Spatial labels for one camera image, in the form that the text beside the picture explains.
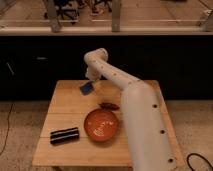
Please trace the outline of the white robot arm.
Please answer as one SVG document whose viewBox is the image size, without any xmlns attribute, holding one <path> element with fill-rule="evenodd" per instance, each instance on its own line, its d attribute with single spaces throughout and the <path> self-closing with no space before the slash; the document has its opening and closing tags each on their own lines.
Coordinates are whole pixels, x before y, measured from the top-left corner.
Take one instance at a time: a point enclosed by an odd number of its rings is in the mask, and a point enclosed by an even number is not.
<svg viewBox="0 0 213 171">
<path fill-rule="evenodd" d="M 160 102 L 154 88 L 145 81 L 107 62 L 108 52 L 99 48 L 84 55 L 86 77 L 102 76 L 121 90 L 121 111 L 133 171 L 175 171 L 177 164 Z"/>
</svg>

